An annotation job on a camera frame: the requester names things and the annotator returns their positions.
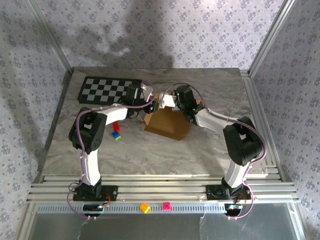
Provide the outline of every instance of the floral wallpaper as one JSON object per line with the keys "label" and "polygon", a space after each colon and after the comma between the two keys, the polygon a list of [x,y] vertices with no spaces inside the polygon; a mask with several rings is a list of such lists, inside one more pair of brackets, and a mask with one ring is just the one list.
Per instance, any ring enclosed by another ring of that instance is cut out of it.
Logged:
{"label": "floral wallpaper", "polygon": [[0,239],[8,240],[45,160],[65,71],[24,1],[0,2],[0,32]]}
{"label": "floral wallpaper", "polygon": [[71,66],[248,69],[283,0],[38,0]]}
{"label": "floral wallpaper", "polygon": [[320,239],[320,2],[296,1],[254,81],[283,168]]}

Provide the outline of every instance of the cardboard box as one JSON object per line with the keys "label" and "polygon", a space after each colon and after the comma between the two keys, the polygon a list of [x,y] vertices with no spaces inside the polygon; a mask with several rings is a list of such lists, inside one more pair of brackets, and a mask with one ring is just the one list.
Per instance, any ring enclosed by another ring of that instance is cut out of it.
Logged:
{"label": "cardboard box", "polygon": [[[156,100],[159,101],[159,93],[156,94]],[[190,122],[181,111],[172,111],[172,107],[166,106],[154,113],[146,114],[141,126],[144,131],[181,141],[189,132]]]}

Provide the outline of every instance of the checkerboard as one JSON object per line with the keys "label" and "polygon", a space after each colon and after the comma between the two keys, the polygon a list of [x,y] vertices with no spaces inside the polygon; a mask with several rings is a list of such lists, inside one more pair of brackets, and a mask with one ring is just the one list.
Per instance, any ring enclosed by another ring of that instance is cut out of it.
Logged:
{"label": "checkerboard", "polygon": [[139,79],[86,76],[78,95],[81,104],[112,105],[127,93],[130,84],[141,84]]}

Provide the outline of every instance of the marble table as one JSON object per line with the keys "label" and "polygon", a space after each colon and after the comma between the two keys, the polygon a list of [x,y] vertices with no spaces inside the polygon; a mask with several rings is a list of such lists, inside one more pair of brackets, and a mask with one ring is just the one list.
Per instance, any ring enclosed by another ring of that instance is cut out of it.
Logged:
{"label": "marble table", "polygon": [[[52,144],[43,169],[44,175],[80,175],[80,151],[72,147],[68,134],[81,107],[78,93],[85,76],[131,78],[150,81],[163,91],[178,82],[194,85],[208,106],[221,114],[252,118],[252,111],[238,68],[205,69],[107,69],[104,67],[76,68],[67,89]],[[142,130],[144,114],[136,119],[119,122],[121,140],[115,141],[112,125],[104,131],[98,151],[101,174],[210,174],[223,176],[230,164],[225,140],[217,133],[191,125],[181,141]],[[264,161],[255,164],[251,173],[260,174]]]}

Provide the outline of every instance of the blue block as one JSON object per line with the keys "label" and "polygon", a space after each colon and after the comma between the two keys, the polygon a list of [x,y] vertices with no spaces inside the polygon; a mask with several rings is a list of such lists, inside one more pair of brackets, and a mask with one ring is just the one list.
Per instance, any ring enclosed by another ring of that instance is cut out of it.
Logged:
{"label": "blue block", "polygon": [[120,133],[119,133],[118,131],[114,131],[114,132],[112,133],[112,136],[113,136],[115,139],[121,137],[121,136],[120,136]]}

